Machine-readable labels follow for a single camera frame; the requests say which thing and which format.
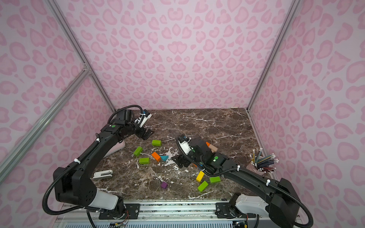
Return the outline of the natural wood block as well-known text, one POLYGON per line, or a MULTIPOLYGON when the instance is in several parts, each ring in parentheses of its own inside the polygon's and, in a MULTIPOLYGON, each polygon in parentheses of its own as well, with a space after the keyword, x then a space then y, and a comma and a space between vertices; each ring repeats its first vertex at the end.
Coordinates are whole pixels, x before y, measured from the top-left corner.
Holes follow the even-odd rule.
POLYGON ((213 151, 213 152, 217 152, 218 151, 218 148, 215 147, 214 145, 210 144, 209 145, 209 148, 213 151))

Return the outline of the teal triangle block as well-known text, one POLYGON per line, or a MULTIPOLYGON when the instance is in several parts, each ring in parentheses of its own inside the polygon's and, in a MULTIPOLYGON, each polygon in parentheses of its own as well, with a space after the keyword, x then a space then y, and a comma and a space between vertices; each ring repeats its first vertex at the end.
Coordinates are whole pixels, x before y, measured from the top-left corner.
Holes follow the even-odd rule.
POLYGON ((169 156, 167 156, 167 155, 163 155, 163 156, 160 156, 161 157, 161 159, 163 160, 163 161, 167 161, 168 160, 168 158, 169 158, 169 156))

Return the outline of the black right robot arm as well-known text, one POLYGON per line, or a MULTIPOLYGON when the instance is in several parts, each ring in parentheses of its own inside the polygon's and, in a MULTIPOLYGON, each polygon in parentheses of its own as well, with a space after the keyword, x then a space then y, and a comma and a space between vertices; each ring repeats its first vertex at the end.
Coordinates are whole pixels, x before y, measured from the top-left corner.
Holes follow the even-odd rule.
POLYGON ((266 178, 242 168, 226 155, 212 152, 200 137, 179 135, 175 142, 180 153, 172 160, 179 168, 192 163, 209 177, 224 177, 250 190, 267 203, 264 210, 281 228, 311 228, 314 225, 311 212, 301 202, 290 181, 266 178))

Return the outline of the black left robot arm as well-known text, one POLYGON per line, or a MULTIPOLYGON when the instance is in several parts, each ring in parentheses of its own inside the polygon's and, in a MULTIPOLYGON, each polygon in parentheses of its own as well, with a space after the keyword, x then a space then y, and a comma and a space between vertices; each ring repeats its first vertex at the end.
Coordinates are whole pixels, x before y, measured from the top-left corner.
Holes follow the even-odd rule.
POLYGON ((139 105, 129 105, 116 110, 107 124, 96 134, 95 141, 67 167, 57 168, 53 182, 42 199, 42 208, 48 215, 61 215, 77 209, 102 211, 114 218, 125 215, 122 197, 99 190, 91 177, 105 155, 118 143, 131 135, 147 140, 154 131, 144 124, 151 118, 150 112, 139 105), (69 209, 54 211, 48 205, 51 192, 58 202, 72 204, 69 209))

